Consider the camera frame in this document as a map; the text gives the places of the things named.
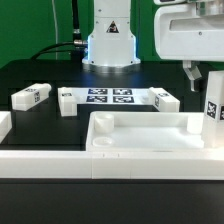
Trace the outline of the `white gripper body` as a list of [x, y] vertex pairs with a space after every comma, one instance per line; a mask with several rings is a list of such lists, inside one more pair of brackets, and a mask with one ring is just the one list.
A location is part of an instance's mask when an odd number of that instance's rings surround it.
[[153, 0], [161, 59], [224, 62], [224, 0]]

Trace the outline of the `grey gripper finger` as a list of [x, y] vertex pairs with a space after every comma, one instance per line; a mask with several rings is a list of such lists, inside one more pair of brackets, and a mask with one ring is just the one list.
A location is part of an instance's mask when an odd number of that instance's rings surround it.
[[191, 60], [184, 60], [182, 62], [182, 67], [190, 81], [190, 89], [192, 92], [199, 91], [199, 80], [202, 78], [198, 65], [198, 62]]

